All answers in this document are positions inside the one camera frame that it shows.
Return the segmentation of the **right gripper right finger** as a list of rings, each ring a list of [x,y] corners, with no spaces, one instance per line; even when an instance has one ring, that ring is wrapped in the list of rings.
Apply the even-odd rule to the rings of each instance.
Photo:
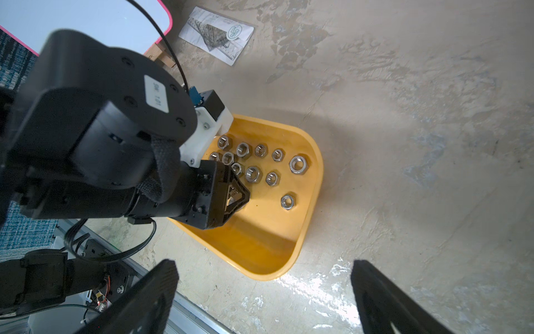
[[[450,333],[367,260],[355,260],[350,275],[365,333]]]

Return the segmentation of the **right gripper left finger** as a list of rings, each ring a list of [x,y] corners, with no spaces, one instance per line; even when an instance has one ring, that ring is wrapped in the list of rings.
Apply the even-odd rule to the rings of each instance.
[[[163,333],[178,280],[175,262],[160,262],[108,310],[77,332]]]

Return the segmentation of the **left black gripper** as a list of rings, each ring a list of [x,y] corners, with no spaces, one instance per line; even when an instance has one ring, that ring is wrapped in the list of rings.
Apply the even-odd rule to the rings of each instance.
[[[250,191],[222,162],[202,160],[193,169],[192,189],[185,191],[183,212],[171,216],[200,230],[218,228],[250,201]]]

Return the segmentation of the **yellow plastic storage box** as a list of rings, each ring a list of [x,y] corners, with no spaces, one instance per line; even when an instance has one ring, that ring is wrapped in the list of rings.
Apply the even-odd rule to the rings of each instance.
[[[288,272],[300,254],[321,190],[323,157],[308,133],[290,125],[234,115],[228,134],[234,146],[241,142],[252,148],[260,143],[268,146],[265,157],[252,154],[240,161],[243,168],[258,166],[262,171],[257,184],[240,177],[250,191],[250,201],[219,228],[199,230],[176,220],[173,223],[242,274],[271,281]],[[272,158],[278,148],[285,152],[281,162]],[[305,156],[310,163],[306,174],[290,171],[289,162],[295,155]],[[268,186],[264,179],[271,171],[280,176],[277,186]],[[296,199],[292,210],[284,210],[280,204],[287,193]]]

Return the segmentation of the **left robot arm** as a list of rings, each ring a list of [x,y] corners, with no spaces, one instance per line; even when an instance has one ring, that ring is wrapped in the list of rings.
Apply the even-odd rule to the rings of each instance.
[[[214,91],[187,89],[141,54],[52,33],[21,89],[1,90],[1,218],[14,201],[25,217],[75,225],[63,250],[1,263],[1,315],[46,310],[89,289],[120,297],[129,283],[122,263],[139,247],[81,250],[78,232],[91,218],[224,225],[250,191],[204,153],[232,121]]]

